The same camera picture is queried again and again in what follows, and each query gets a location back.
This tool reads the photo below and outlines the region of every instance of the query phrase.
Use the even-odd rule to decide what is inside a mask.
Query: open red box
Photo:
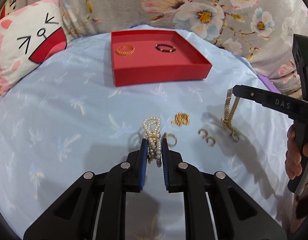
[[[156,82],[202,80],[212,64],[175,31],[129,30],[112,32],[112,63],[115,86]],[[174,52],[161,52],[158,43],[176,47]],[[122,56],[118,46],[132,45],[135,51]]]

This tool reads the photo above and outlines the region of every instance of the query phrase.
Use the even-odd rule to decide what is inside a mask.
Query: pearl necklace
[[[158,167],[162,166],[162,146],[160,141],[160,119],[158,117],[149,117],[143,121],[144,135],[148,140],[148,160],[149,163],[151,159],[156,160],[156,165]]]

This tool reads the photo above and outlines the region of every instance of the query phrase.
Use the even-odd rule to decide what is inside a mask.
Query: white and pink pillow
[[[0,87],[5,95],[21,78],[66,49],[59,0],[42,0],[0,20]]]

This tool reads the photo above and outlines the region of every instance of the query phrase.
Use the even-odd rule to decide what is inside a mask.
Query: device handle
[[[296,132],[295,139],[302,155],[302,160],[300,163],[302,165],[302,173],[295,177],[295,179],[289,180],[288,189],[296,195],[301,195],[308,180],[308,157],[303,155],[303,147],[306,143],[308,143],[308,125],[302,124],[295,120],[294,128]]]

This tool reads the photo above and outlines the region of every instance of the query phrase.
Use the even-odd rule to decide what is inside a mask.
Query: human hand
[[[287,152],[285,161],[285,170],[290,179],[294,179],[302,173],[302,165],[300,164],[302,156],[295,140],[295,128],[292,125],[287,132]],[[303,155],[308,157],[308,143],[303,148]]]

